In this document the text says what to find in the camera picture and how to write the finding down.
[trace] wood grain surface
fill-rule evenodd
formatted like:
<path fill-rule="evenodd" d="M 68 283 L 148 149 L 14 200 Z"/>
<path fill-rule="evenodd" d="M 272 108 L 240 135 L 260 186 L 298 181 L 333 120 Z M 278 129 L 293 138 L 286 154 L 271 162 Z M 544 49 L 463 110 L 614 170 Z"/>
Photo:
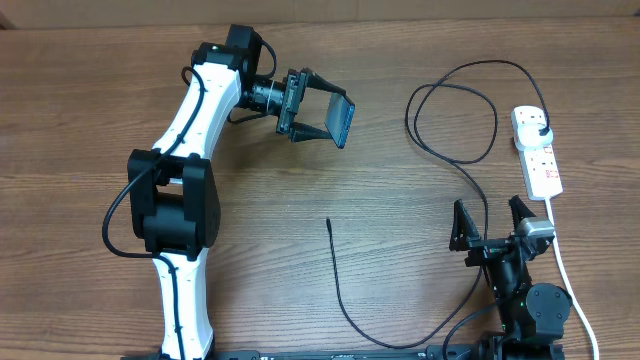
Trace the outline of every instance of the wood grain surface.
<path fill-rule="evenodd" d="M 633 16 L 638 11 L 640 0 L 0 0 L 0 24 L 27 30 Z"/>
<path fill-rule="evenodd" d="M 347 146 L 291 144 L 275 119 L 226 126 L 213 160 L 222 225 L 207 265 L 217 348 L 376 349 L 336 302 L 324 219 L 333 220 L 345 305 L 386 342 L 421 338 L 454 309 L 475 270 L 450 253 L 453 202 L 479 227 L 482 202 L 459 173 L 416 146 L 403 125 L 418 85 L 453 67 L 501 58 L 538 81 L 556 134 L 565 192 L 553 202 L 567 271 L 605 359 L 640 351 L 640 23 L 637 18 L 261 25 L 278 78 L 310 67 L 357 105 Z M 134 148 L 148 149 L 185 94 L 180 69 L 227 26 L 0 32 L 0 358 L 114 359 L 153 352 L 163 334 L 150 261 L 102 244 L 104 213 L 126 184 Z M 262 70 L 271 66 L 263 59 Z M 478 66 L 452 83 L 485 92 L 498 138 L 465 166 L 487 194 L 489 235 L 511 228 L 507 200 L 526 198 L 510 111 L 537 105 L 514 68 Z M 300 120 L 321 125 L 327 97 L 308 92 Z M 420 118 L 426 141 L 471 159 L 488 145 L 490 108 L 467 93 L 434 93 Z M 527 201 L 544 214 L 540 203 Z M 142 250 L 128 202 L 111 237 Z M 534 282 L 561 285 L 551 252 L 529 265 Z M 491 301 L 484 284 L 461 316 Z M 495 314 L 454 342 L 498 329 Z M 450 329 L 430 343 L 441 343 Z M 575 314 L 561 341 L 590 358 Z"/>

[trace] white cable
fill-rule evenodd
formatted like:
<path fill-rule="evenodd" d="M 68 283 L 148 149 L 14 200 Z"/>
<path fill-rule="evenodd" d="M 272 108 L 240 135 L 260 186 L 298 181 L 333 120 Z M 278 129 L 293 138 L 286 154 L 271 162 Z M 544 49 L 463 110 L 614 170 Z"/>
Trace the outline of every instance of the white cable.
<path fill-rule="evenodd" d="M 273 92 L 273 84 L 275 81 L 271 81 L 271 88 L 269 89 L 269 96 L 267 97 L 267 109 L 264 112 L 269 112 L 269 103 L 271 102 L 271 93 Z"/>
<path fill-rule="evenodd" d="M 544 199 L 544 204 L 547 208 L 547 216 L 549 217 L 549 221 L 555 226 L 555 221 L 553 220 L 553 211 L 551 210 L 551 200 L 549 198 Z M 582 320 L 582 324 L 584 328 L 587 330 L 587 334 L 589 334 L 589 339 L 591 340 L 591 346 L 593 347 L 593 360 L 600 360 L 600 350 L 598 349 L 598 340 L 596 340 L 596 334 L 593 332 L 591 328 L 591 324 L 589 324 L 589 320 L 587 320 L 587 316 L 582 311 L 580 304 L 578 304 L 578 300 L 576 299 L 576 295 L 573 293 L 573 289 L 571 288 L 571 284 L 569 283 L 569 277 L 567 277 L 567 271 L 564 268 L 564 263 L 562 262 L 562 256 L 560 255 L 560 245 L 558 244 L 558 235 L 557 233 L 555 241 L 553 241 L 553 251 L 556 254 L 556 261 L 558 262 L 558 269 L 560 269 L 560 275 L 562 276 L 562 281 L 564 282 L 564 286 L 567 288 L 567 292 L 573 299 L 573 306 L 576 308 L 576 312 Z"/>

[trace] black cable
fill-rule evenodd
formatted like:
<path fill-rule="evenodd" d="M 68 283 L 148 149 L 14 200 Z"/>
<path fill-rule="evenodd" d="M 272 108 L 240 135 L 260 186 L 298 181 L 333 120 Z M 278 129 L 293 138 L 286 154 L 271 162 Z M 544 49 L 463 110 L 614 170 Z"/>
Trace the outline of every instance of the black cable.
<path fill-rule="evenodd" d="M 241 123 L 246 122 L 246 121 L 262 119 L 263 117 L 267 117 L 267 116 L 270 116 L 270 115 L 273 115 L 273 108 L 269 109 L 269 111 L 264 112 L 264 113 L 253 114 L 253 115 L 241 117 L 241 118 L 236 119 L 236 120 L 231 120 L 231 114 L 229 114 L 229 117 L 227 117 L 227 122 L 230 122 L 230 123 L 232 123 L 234 125 L 237 125 L 237 124 L 241 124 Z"/>
<path fill-rule="evenodd" d="M 504 298 L 504 299 L 500 299 L 500 300 L 498 300 L 496 302 L 493 302 L 493 303 L 487 305 L 486 307 L 484 307 L 484 308 L 472 313 L 471 315 L 467 316 L 466 318 L 462 319 L 459 323 L 457 323 L 456 326 L 454 326 L 453 329 L 451 329 L 451 331 L 449 331 L 447 336 L 444 338 L 444 343 L 442 343 L 442 357 L 443 357 L 443 359 L 444 360 L 449 360 L 449 356 L 447 355 L 447 347 L 449 346 L 449 341 L 451 341 L 451 338 L 453 337 L 453 334 L 456 333 L 456 331 L 460 330 L 460 328 L 463 327 L 469 321 L 477 318 L 480 315 L 483 315 L 483 314 L 491 311 L 494 306 L 501 305 L 507 299 L 508 298 Z"/>
<path fill-rule="evenodd" d="M 436 327 L 435 330 L 433 330 L 429 335 L 424 337 L 422 340 L 418 340 L 415 343 L 407 344 L 407 345 L 391 345 L 391 344 L 384 343 L 380 340 L 376 340 L 372 338 L 367 333 L 362 331 L 358 327 L 358 325 L 356 325 L 356 323 L 353 320 L 351 320 L 351 317 L 347 313 L 347 310 L 345 309 L 344 304 L 342 303 L 342 296 L 340 295 L 340 280 L 338 279 L 338 266 L 336 264 L 336 253 L 333 248 L 333 231 L 331 230 L 331 220 L 329 220 L 329 218 L 327 218 L 327 230 L 329 231 L 329 245 L 331 247 L 331 260 L 333 260 L 333 275 L 335 277 L 335 282 L 336 282 L 336 294 L 338 296 L 338 305 L 340 305 L 340 310 L 342 310 L 342 315 L 344 315 L 345 319 L 347 319 L 351 327 L 353 327 L 353 329 L 357 331 L 358 334 L 362 335 L 362 337 L 371 341 L 374 344 L 377 344 L 389 349 L 397 349 L 397 350 L 409 349 L 409 348 L 413 348 L 413 347 L 424 344 L 425 342 L 429 341 L 429 339 L 431 339 L 435 334 L 437 334 L 438 331 L 440 331 L 440 329 L 442 329 L 458 313 L 458 311 L 462 309 L 462 307 L 467 303 L 467 301 L 469 301 L 469 298 L 471 298 L 471 295 L 473 294 L 476 287 L 478 286 L 478 283 L 480 282 L 482 269 L 478 271 L 478 276 L 476 276 L 476 280 L 474 281 L 473 286 L 471 287 L 471 290 L 469 290 L 469 293 L 467 293 L 467 295 L 464 297 L 460 305 L 458 305 L 458 307 L 440 325 L 438 325 L 438 327 Z"/>
<path fill-rule="evenodd" d="M 546 117 L 546 126 L 542 130 L 540 130 L 540 134 L 541 135 L 546 135 L 547 132 L 549 131 L 550 119 L 549 119 L 549 112 L 547 111 L 547 106 L 546 106 L 546 104 L 544 102 L 544 99 L 542 97 L 542 93 L 540 91 L 540 88 L 538 87 L 537 83 L 535 82 L 535 80 L 533 79 L 531 74 L 526 69 L 524 69 L 522 66 L 520 66 L 520 65 L 518 65 L 518 64 L 516 64 L 514 62 L 507 61 L 507 60 L 482 60 L 482 61 L 476 61 L 476 62 L 472 62 L 472 63 L 468 63 L 468 64 L 464 64 L 464 65 L 458 66 L 455 69 L 449 71 L 446 75 L 444 75 L 435 84 L 424 84 L 424 85 L 418 87 L 411 94 L 411 97 L 409 99 L 409 102 L 407 103 L 407 108 L 406 108 L 406 111 L 405 111 L 405 127 L 407 129 L 407 133 L 409 134 L 409 137 L 411 138 L 411 140 L 413 140 L 413 142 L 416 145 L 418 145 L 421 149 L 425 150 L 426 152 L 430 153 L 431 155 L 436 156 L 437 158 L 447 162 L 451 166 L 453 166 L 456 169 L 458 169 L 473 184 L 473 186 L 478 191 L 478 194 L 480 195 L 480 198 L 482 199 L 482 202 L 484 204 L 484 210 L 485 210 L 485 212 L 484 212 L 485 213 L 485 226 L 484 226 L 484 238 L 485 239 L 488 238 L 488 232 L 489 232 L 489 205 L 488 205 L 488 202 L 487 202 L 487 197 L 484 194 L 484 191 L 482 190 L 480 185 L 473 179 L 473 177 L 471 177 L 471 175 L 469 175 L 469 173 L 467 173 L 458 164 L 475 164 L 475 163 L 480 162 L 482 159 L 484 159 L 489 154 L 489 152 L 493 148 L 493 144 L 495 143 L 497 132 L 498 132 L 498 112 L 497 112 L 496 107 L 493 104 L 493 102 L 486 95 L 484 95 L 483 93 L 481 93 L 481 92 L 479 92 L 479 91 L 477 91 L 475 89 L 472 89 L 472 88 L 469 88 L 469 87 L 466 87 L 466 86 L 462 86 L 462 85 L 444 84 L 444 81 L 446 81 L 451 74 L 455 73 L 456 71 L 458 71 L 458 70 L 460 70 L 462 68 L 465 68 L 465 67 L 468 67 L 468 66 L 472 66 L 472 65 L 487 64 L 487 63 L 502 63 L 502 64 L 508 64 L 508 65 L 515 66 L 518 69 L 520 69 L 529 78 L 529 80 L 531 81 L 531 84 L 533 85 L 533 87 L 536 90 L 536 93 L 538 94 L 538 97 L 540 98 L 540 103 L 542 104 L 542 108 L 543 108 L 543 111 L 544 111 L 544 114 L 545 114 L 545 117 Z M 422 107 L 424 106 L 425 102 L 427 101 L 427 99 L 429 98 L 431 93 L 433 93 L 433 91 L 439 86 L 449 87 L 449 88 L 454 88 L 454 89 L 459 89 L 459 90 L 464 90 L 464 91 L 471 92 L 471 93 L 483 98 L 489 104 L 489 106 L 491 106 L 491 109 L 493 110 L 493 115 L 494 115 L 494 128 L 493 128 L 493 134 L 491 136 L 491 142 L 489 143 L 489 146 L 487 147 L 487 150 L 482 155 L 480 155 L 480 157 L 478 157 L 477 159 L 474 159 L 474 160 L 457 160 L 457 159 L 453 159 L 453 158 L 444 156 L 444 155 L 434 151 L 433 149 L 431 149 L 422 140 L 422 137 L 420 136 L 420 132 L 418 130 L 418 117 L 420 115 L 420 111 L 422 110 Z M 414 133 L 415 133 L 415 136 L 414 136 L 414 134 L 411 132 L 411 128 L 409 127 L 409 109 L 411 107 L 411 103 L 413 102 L 413 98 L 415 97 L 415 95 L 420 90 L 424 89 L 425 87 L 431 87 L 431 89 L 429 89 L 427 94 L 424 96 L 424 98 L 420 102 L 420 105 L 418 106 L 418 109 L 417 109 L 416 114 L 414 116 L 414 121 L 413 121 L 413 130 L 414 130 Z M 469 300 L 469 298 L 471 297 L 471 295 L 475 291 L 475 289 L 476 289 L 476 287 L 478 285 L 478 282 L 480 280 L 480 277 L 482 275 L 482 272 L 484 271 L 484 267 L 481 268 L 478 271 L 478 275 L 476 276 L 476 280 L 473 283 L 473 286 L 471 287 L 471 290 L 469 291 L 467 296 L 465 296 L 465 298 L 460 303 L 460 305 L 458 305 L 458 307 L 444 320 L 444 322 L 442 324 L 440 324 L 440 326 L 438 326 L 431 334 L 429 334 L 423 340 L 418 341 L 418 342 L 413 343 L 413 344 L 399 345 L 399 346 L 398 345 L 386 344 L 384 342 L 381 342 L 379 340 L 376 340 L 376 339 L 372 338 L 371 336 L 369 336 L 365 332 L 363 332 L 353 322 L 353 320 L 351 320 L 351 318 L 349 317 L 349 314 L 347 313 L 346 309 L 344 308 L 344 305 L 342 303 L 342 297 L 340 295 L 340 283 L 339 283 L 339 280 L 338 280 L 338 270 L 337 270 L 336 259 L 335 259 L 335 250 L 334 250 L 334 247 L 333 247 L 333 234 L 332 234 L 332 231 L 331 231 L 331 222 L 330 222 L 329 219 L 327 219 L 327 229 L 329 231 L 329 242 L 330 242 L 330 246 L 331 246 L 331 256 L 332 256 L 332 260 L 333 260 L 333 271 L 334 271 L 335 282 L 336 282 L 336 293 L 337 293 L 337 297 L 338 297 L 338 304 L 340 305 L 340 309 L 342 310 L 342 314 L 347 319 L 349 324 L 360 335 L 362 335 L 367 340 L 369 340 L 369 341 L 371 341 L 371 342 L 373 342 L 373 343 L 375 343 L 377 345 L 383 346 L 383 347 L 392 348 L 392 349 L 406 349 L 406 348 L 410 348 L 410 347 L 415 347 L 415 346 L 421 345 L 421 344 L 425 343 L 427 340 L 429 340 L 431 337 L 433 337 L 433 335 L 435 335 L 444 325 L 446 325 L 457 314 L 457 312 L 467 303 L 467 301 Z M 521 260 L 521 262 L 523 260 L 523 257 L 522 257 L 521 253 L 520 253 L 520 260 Z M 487 277 L 486 271 L 484 271 L 484 273 L 485 273 L 485 278 L 487 279 L 487 282 L 488 282 L 488 277 Z M 518 284 L 516 285 L 515 289 L 514 289 L 514 293 L 516 293 L 520 289 L 521 284 L 522 284 L 522 281 L 519 281 Z M 462 323 L 462 325 L 464 325 L 464 323 L 466 323 L 467 321 L 473 319 L 473 317 L 471 317 L 470 319 L 465 319 L 466 321 L 463 320 L 464 322 Z"/>
<path fill-rule="evenodd" d="M 482 202 L 484 203 L 484 209 L 485 209 L 484 238 L 486 239 L 488 237 L 488 232 L 489 232 L 489 205 L 488 205 L 488 202 L 487 202 L 487 197 L 485 196 L 484 192 L 480 188 L 480 185 L 478 185 L 478 183 L 471 177 L 471 175 L 469 175 L 464 169 L 462 169 L 457 164 L 458 163 L 461 163 L 461 164 L 473 164 L 473 163 L 479 162 L 485 156 L 487 156 L 489 151 L 491 151 L 491 148 L 493 147 L 493 143 L 495 142 L 495 139 L 496 139 L 496 134 L 498 132 L 498 111 L 496 110 L 496 107 L 493 104 L 493 102 L 486 95 L 484 95 L 483 93 L 481 93 L 481 92 L 479 92 L 479 91 L 477 91 L 475 89 L 472 89 L 472 88 L 469 88 L 469 87 L 466 87 L 466 86 L 462 86 L 462 85 L 455 85 L 455 84 L 442 84 L 441 83 L 441 84 L 437 85 L 437 86 L 443 86 L 443 87 L 448 87 L 448 88 L 468 91 L 468 92 L 471 92 L 471 93 L 473 93 L 473 94 L 475 94 L 477 96 L 480 96 L 481 98 L 483 98 L 491 106 L 491 109 L 493 110 L 494 120 L 495 120 L 494 129 L 493 129 L 493 136 L 492 136 L 491 142 L 490 142 L 487 150 L 484 152 L 484 154 L 482 154 L 479 158 L 477 158 L 475 160 L 471 160 L 471 161 L 463 161 L 463 160 L 451 159 L 449 157 L 441 155 L 441 154 L 435 152 L 434 150 L 430 149 L 422 141 L 422 139 L 419 138 L 420 141 L 418 142 L 418 140 L 416 140 L 413 137 L 413 135 L 411 134 L 411 131 L 409 129 L 409 108 L 411 107 L 411 103 L 413 101 L 413 98 L 418 93 L 418 91 L 424 89 L 425 87 L 433 87 L 433 86 L 436 86 L 436 85 L 424 84 L 424 85 L 418 87 L 413 92 L 413 94 L 411 95 L 411 98 L 409 99 L 409 103 L 407 104 L 407 109 L 406 109 L 406 112 L 405 112 L 405 124 L 406 124 L 406 127 L 407 127 L 407 131 L 409 132 L 409 135 L 411 136 L 411 139 L 413 139 L 413 141 L 416 144 L 418 144 L 418 146 L 420 146 L 425 151 L 427 151 L 427 152 L 435 155 L 436 157 L 446 161 L 447 163 L 451 164 L 456 169 L 460 170 L 471 181 L 471 183 L 475 186 L 475 188 L 478 190 L 478 193 L 480 194 L 480 197 L 482 198 Z M 416 113 L 416 117 L 415 117 L 415 121 L 416 122 L 417 122 L 418 115 L 420 113 L 421 107 L 418 108 L 418 112 Z M 478 270 L 478 275 L 476 276 L 476 279 L 475 279 L 473 285 L 471 286 L 471 289 L 469 290 L 467 295 L 462 299 L 462 301 L 460 302 L 458 307 L 456 307 L 456 309 L 453 312 L 451 312 L 451 314 L 449 314 L 449 316 L 440 325 L 438 325 L 438 327 L 436 327 L 429 335 L 424 337 L 422 340 L 419 340 L 419 341 L 416 341 L 415 343 L 411 343 L 411 344 L 407 344 L 407 345 L 387 344 L 387 343 L 384 343 L 384 342 L 379 341 L 377 339 L 374 339 L 373 337 L 369 336 L 364 331 L 362 331 L 353 322 L 353 320 L 351 320 L 351 317 L 347 313 L 347 311 L 346 311 L 346 309 L 344 307 L 344 304 L 342 303 L 342 297 L 340 295 L 340 282 L 338 280 L 338 269 L 337 269 L 337 265 L 336 265 L 336 256 L 335 256 L 335 251 L 334 251 L 334 248 L 333 248 L 333 234 L 332 234 L 332 231 L 331 231 L 331 222 L 330 222 L 329 219 L 327 219 L 327 229 L 329 230 L 329 242 L 330 242 L 330 246 L 331 246 L 331 257 L 332 257 L 332 260 L 333 260 L 333 273 L 334 273 L 335 282 L 336 282 L 336 294 L 337 294 L 337 297 L 338 297 L 338 304 L 340 305 L 340 310 L 342 310 L 342 314 L 344 315 L 345 319 L 347 320 L 347 322 L 349 322 L 351 327 L 353 327 L 353 329 L 356 332 L 358 332 L 365 339 L 373 342 L 374 344 L 377 344 L 377 345 L 380 345 L 380 346 L 383 346 L 383 347 L 386 347 L 386 348 L 390 348 L 390 349 L 408 349 L 408 348 L 412 348 L 412 347 L 416 347 L 416 346 L 422 345 L 425 342 L 427 342 L 435 334 L 437 334 L 438 331 L 440 331 L 440 329 L 442 329 L 460 311 L 460 309 L 462 309 L 464 307 L 464 305 L 469 301 L 469 299 L 471 298 L 471 295 L 473 294 L 473 292 L 475 291 L 476 287 L 478 286 L 478 283 L 479 283 L 480 278 L 482 276 L 483 269 L 481 268 L 481 269 Z"/>
<path fill-rule="evenodd" d="M 538 87 L 538 84 L 533 79 L 533 76 L 531 76 L 531 74 L 525 68 L 523 68 L 522 66 L 520 66 L 520 65 L 518 65 L 518 64 L 516 64 L 516 63 L 514 63 L 512 61 L 508 61 L 508 60 L 480 60 L 480 61 L 474 61 L 474 62 L 470 62 L 470 63 L 464 64 L 464 65 L 460 65 L 460 66 L 456 67 L 455 69 L 449 71 L 440 80 L 438 80 L 438 82 L 436 82 L 433 85 L 433 88 L 431 88 L 429 90 L 427 95 L 424 96 L 424 99 L 422 100 L 422 102 L 420 103 L 420 106 L 418 107 L 418 112 L 416 113 L 416 118 L 417 118 L 417 114 L 420 113 L 420 109 L 422 109 L 422 105 L 424 105 L 424 103 L 427 100 L 427 98 L 429 97 L 429 95 L 431 95 L 431 93 L 438 86 L 442 86 L 442 83 L 444 83 L 445 80 L 447 80 L 449 78 L 449 76 L 451 76 L 451 74 L 455 73 L 456 71 L 458 71 L 460 69 L 463 69 L 463 68 L 466 68 L 466 67 L 469 67 L 469 66 L 473 66 L 473 65 L 478 65 L 478 64 L 507 64 L 507 65 L 515 66 L 518 69 L 520 69 L 520 71 L 522 71 L 527 76 L 527 78 L 529 78 L 529 81 L 531 82 L 531 85 L 533 85 L 533 88 L 536 90 L 536 93 L 538 94 L 538 98 L 540 99 L 540 104 L 542 105 L 542 110 L 544 112 L 544 116 L 545 116 L 546 122 L 547 122 L 547 125 L 540 130 L 540 135 L 542 135 L 542 136 L 546 135 L 549 132 L 549 129 L 551 127 L 551 119 L 549 118 L 549 111 L 547 110 L 547 105 L 544 102 L 544 98 L 542 97 L 542 92 L 540 91 L 540 88 Z"/>
<path fill-rule="evenodd" d="M 148 174 L 150 171 L 153 171 L 162 160 L 167 158 L 169 155 L 171 155 L 171 153 L 175 151 L 175 149 L 180 145 L 180 143 L 184 141 L 184 137 L 186 136 L 187 132 L 189 131 L 189 128 L 195 121 L 196 116 L 198 115 L 198 112 L 200 111 L 200 107 L 202 106 L 202 102 L 204 100 L 204 93 L 207 90 L 204 88 L 204 81 L 202 81 L 202 77 L 200 77 L 200 74 L 198 74 L 198 72 L 190 66 L 185 66 L 181 72 L 181 77 L 187 84 L 189 84 L 189 81 L 185 76 L 187 71 L 191 72 L 191 74 L 193 74 L 193 76 L 195 76 L 195 78 L 198 80 L 198 83 L 200 83 L 200 94 L 198 96 L 198 102 L 196 103 L 196 106 L 193 109 L 193 112 L 191 113 L 191 117 L 189 117 L 189 120 L 185 124 L 180 134 L 178 134 L 178 136 L 176 137 L 175 142 L 169 147 L 169 149 L 167 149 L 167 151 L 162 153 L 162 155 L 160 155 L 158 159 L 154 161 L 154 163 L 151 166 L 149 166 L 148 168 L 143 170 L 140 174 L 138 174 L 135 178 L 133 178 L 133 180 L 131 180 L 131 182 L 129 182 L 127 186 L 125 186 L 124 189 L 122 189 L 122 191 L 120 191 L 118 196 L 116 196 L 116 198 L 113 200 L 113 203 L 111 203 L 111 206 L 109 206 L 109 209 L 105 214 L 104 221 L 102 222 L 102 241 L 104 242 L 104 245 L 107 247 L 107 249 L 109 249 L 112 253 L 125 258 L 158 259 L 164 262 L 169 268 L 169 274 L 171 274 L 171 282 L 173 286 L 173 316 L 174 316 L 174 322 L 175 322 L 175 331 L 178 337 L 178 346 L 180 348 L 180 358 L 183 360 L 185 359 L 185 355 L 184 355 L 184 343 L 182 340 L 182 327 L 180 326 L 180 317 L 178 314 L 178 281 L 176 277 L 176 268 L 173 266 L 173 264 L 169 259 L 161 256 L 159 253 L 139 254 L 139 253 L 130 253 L 130 252 L 124 252 L 124 251 L 118 250 L 115 246 L 113 246 L 113 244 L 111 243 L 111 240 L 109 240 L 109 223 L 111 222 L 111 218 L 113 217 L 113 214 L 118 208 L 118 205 L 120 205 L 120 203 L 125 198 L 125 196 L 127 196 L 127 194 L 131 192 L 131 188 L 138 181 L 140 181 L 140 179 L 143 176 Z"/>
<path fill-rule="evenodd" d="M 276 74 L 276 70 L 278 69 L 278 59 L 276 57 L 276 51 L 273 50 L 271 45 L 269 45 L 269 43 L 266 42 L 264 39 L 262 40 L 262 45 L 266 47 L 267 51 L 269 51 L 269 54 L 271 54 L 271 58 L 273 59 L 273 68 L 271 69 L 271 72 L 269 72 L 268 74 L 265 74 L 265 75 L 256 74 L 256 76 L 265 78 L 265 79 L 271 79 L 273 75 Z"/>
<path fill-rule="evenodd" d="M 520 291 L 520 287 L 522 287 L 522 283 L 524 282 L 524 263 L 525 263 L 525 260 L 524 260 L 524 255 L 522 254 L 522 244 L 520 242 L 518 242 L 516 247 L 518 248 L 518 259 L 520 260 L 519 261 L 520 269 L 518 269 L 518 283 L 516 284 L 516 286 L 511 291 L 511 295 L 515 295 L 516 293 L 518 293 L 518 291 Z"/>

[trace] power strip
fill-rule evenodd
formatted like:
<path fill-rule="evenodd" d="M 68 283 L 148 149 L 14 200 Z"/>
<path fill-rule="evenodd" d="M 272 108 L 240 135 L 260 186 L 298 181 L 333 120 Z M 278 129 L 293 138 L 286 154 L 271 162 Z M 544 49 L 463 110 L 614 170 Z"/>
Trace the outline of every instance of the power strip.
<path fill-rule="evenodd" d="M 543 111 L 534 106 L 518 106 L 511 112 L 511 122 L 529 199 L 550 199 L 562 193 L 558 163 L 551 146 L 553 132 L 549 131 L 550 135 L 544 137 L 538 133 L 546 124 Z"/>
<path fill-rule="evenodd" d="M 513 140 L 520 155 L 522 174 L 524 175 L 524 182 L 527 186 L 529 199 L 544 200 L 547 208 L 547 216 L 555 226 L 553 211 L 551 209 L 551 198 L 562 193 L 562 182 L 560 181 L 560 172 L 558 171 L 556 156 L 551 146 L 553 133 L 550 130 L 546 136 L 539 134 L 538 129 L 546 124 L 546 118 L 544 112 L 534 106 L 519 106 L 513 109 L 511 122 L 513 124 Z M 573 306 L 589 335 L 591 346 L 593 347 L 593 358 L 594 360 L 599 360 L 600 350 L 598 348 L 596 335 L 589 324 L 589 320 L 587 320 L 587 316 L 582 311 L 576 295 L 573 293 L 571 283 L 569 283 L 569 277 L 562 262 L 558 235 L 557 233 L 555 235 L 553 251 L 556 255 L 562 281 L 564 282 L 567 292 L 573 299 Z"/>

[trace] robotic arm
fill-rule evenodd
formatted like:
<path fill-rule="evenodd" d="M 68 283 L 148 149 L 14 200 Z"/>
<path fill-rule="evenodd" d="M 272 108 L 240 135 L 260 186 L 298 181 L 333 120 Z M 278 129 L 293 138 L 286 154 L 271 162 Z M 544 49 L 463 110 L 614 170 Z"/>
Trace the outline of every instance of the robotic arm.
<path fill-rule="evenodd" d="M 283 83 L 257 75 L 264 44 L 252 28 L 238 25 L 231 26 L 224 45 L 203 43 L 192 56 L 199 76 L 193 76 L 171 126 L 152 151 L 134 150 L 129 157 L 133 229 L 154 254 L 162 290 L 165 335 L 161 352 L 152 358 L 207 359 L 213 354 L 205 268 L 221 211 L 210 160 L 231 110 L 237 106 L 278 116 L 276 132 L 292 142 L 333 139 L 338 148 L 346 143 L 355 106 L 345 91 L 309 69 L 290 70 Z M 327 131 L 294 121 L 307 87 L 332 93 Z M 181 184 L 183 194 L 158 190 L 169 183 Z"/>

